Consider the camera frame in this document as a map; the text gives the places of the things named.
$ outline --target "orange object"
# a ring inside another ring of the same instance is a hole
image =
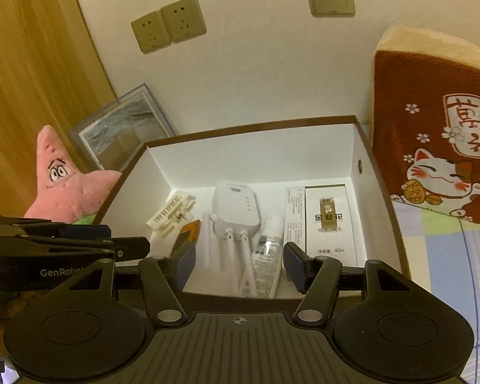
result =
[[[180,248],[186,242],[196,242],[199,237],[199,231],[201,229],[201,221],[195,220],[191,223],[184,225],[178,234],[178,238],[174,241],[172,246],[171,255],[174,254],[178,248]]]

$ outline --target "white box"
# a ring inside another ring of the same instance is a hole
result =
[[[306,251],[306,193],[303,186],[286,189],[283,244],[290,241]]]
[[[320,201],[323,198],[334,200],[335,215],[330,215],[337,224],[334,231],[322,228]],[[306,187],[306,254],[310,257],[327,255],[340,260],[344,266],[358,266],[353,220],[345,185]]]
[[[330,148],[317,148],[318,142]],[[211,213],[215,185],[221,179],[249,184],[262,221],[272,214],[285,217],[287,188],[344,185],[358,265],[380,259],[410,276],[393,207],[354,116],[254,124],[147,143],[94,223],[110,226],[113,236],[149,238],[146,221],[173,192],[180,189],[194,196],[191,213],[202,219],[203,213]],[[222,247],[214,235],[209,246]],[[202,250],[198,248],[197,253],[199,258]],[[219,266],[218,270],[194,269],[184,291],[229,295],[227,259]],[[285,280],[275,297],[302,298]]]

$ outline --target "checkered bedsheet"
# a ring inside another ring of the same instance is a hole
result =
[[[480,384],[480,225],[393,202],[412,279],[471,324],[475,347],[462,377]]]

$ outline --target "gold label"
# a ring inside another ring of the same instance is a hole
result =
[[[336,207],[332,197],[320,199],[320,219],[322,231],[337,231]]]

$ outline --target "pink plush toy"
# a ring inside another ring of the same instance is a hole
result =
[[[97,212],[121,175],[115,170],[80,172],[50,125],[37,136],[36,166],[37,197],[25,218],[69,224]]]

